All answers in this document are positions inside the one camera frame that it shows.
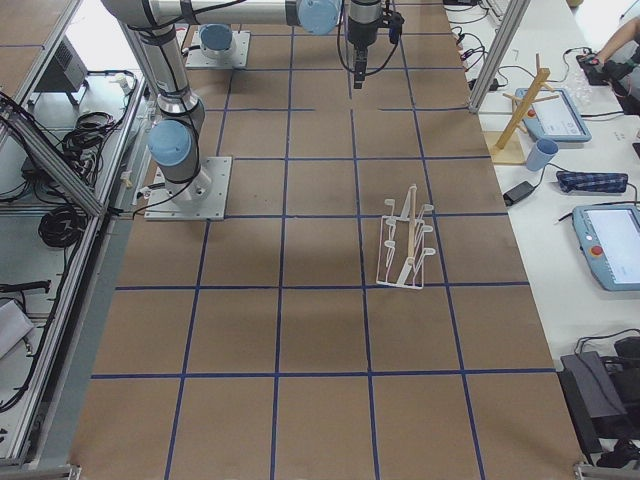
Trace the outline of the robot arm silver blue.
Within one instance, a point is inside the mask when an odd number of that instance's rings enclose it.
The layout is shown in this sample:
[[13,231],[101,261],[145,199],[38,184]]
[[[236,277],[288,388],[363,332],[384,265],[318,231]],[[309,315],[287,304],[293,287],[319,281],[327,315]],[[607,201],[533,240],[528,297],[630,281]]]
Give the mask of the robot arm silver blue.
[[199,134],[204,104],[191,89],[177,23],[233,23],[300,26],[314,35],[330,33],[339,23],[339,1],[105,1],[107,11],[141,43],[157,90],[161,120],[151,129],[149,151],[164,175],[171,201],[195,208],[208,196],[212,179],[204,171]]
[[200,25],[198,29],[202,53],[214,58],[228,54],[234,45],[233,31],[228,24],[214,23]]

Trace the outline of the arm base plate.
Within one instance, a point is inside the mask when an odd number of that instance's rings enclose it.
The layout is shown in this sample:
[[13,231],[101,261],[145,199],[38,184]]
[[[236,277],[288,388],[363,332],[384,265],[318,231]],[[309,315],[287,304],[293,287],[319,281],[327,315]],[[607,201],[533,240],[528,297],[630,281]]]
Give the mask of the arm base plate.
[[225,217],[232,169],[231,157],[206,157],[200,160],[200,173],[182,191],[168,184],[154,189],[149,196],[152,207],[143,211],[151,221],[220,221]]
[[227,50],[200,48],[199,33],[193,36],[185,66],[190,70],[233,70],[245,69],[248,59],[251,34],[249,31],[233,31],[232,41]]

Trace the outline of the person forearm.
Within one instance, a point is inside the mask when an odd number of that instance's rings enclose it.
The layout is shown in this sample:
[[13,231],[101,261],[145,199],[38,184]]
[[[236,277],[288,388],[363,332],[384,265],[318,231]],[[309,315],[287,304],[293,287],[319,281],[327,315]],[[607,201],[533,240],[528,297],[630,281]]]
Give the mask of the person forearm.
[[639,35],[639,18],[634,17],[620,26],[596,55],[604,64],[614,53]]

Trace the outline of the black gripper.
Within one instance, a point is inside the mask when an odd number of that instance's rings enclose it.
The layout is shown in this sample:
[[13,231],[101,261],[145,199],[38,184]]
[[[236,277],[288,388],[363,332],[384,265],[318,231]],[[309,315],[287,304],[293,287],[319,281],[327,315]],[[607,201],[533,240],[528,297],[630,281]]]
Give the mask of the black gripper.
[[348,41],[354,48],[353,88],[359,90],[366,80],[368,47],[377,38],[382,22],[380,0],[353,0],[349,4]]

